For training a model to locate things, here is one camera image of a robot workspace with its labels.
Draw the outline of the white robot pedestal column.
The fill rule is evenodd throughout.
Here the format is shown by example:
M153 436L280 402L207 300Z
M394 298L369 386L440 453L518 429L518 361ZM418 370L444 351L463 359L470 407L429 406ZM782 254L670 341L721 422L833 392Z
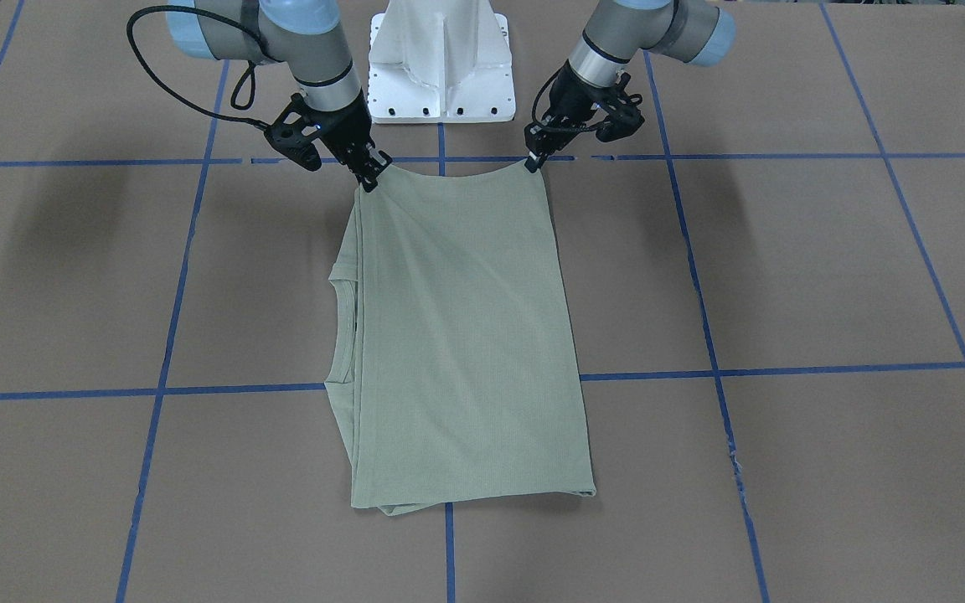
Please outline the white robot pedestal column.
M508 22L489 1L390 1L369 34L365 100L374 122L513 120Z

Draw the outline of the olive green long-sleeve shirt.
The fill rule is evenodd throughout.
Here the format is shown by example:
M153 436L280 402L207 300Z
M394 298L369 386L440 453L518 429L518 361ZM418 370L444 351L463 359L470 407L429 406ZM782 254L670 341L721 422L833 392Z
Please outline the olive green long-sleeve shirt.
M359 188L329 274L327 398L351 505L388 516L596 486L544 177L522 162Z

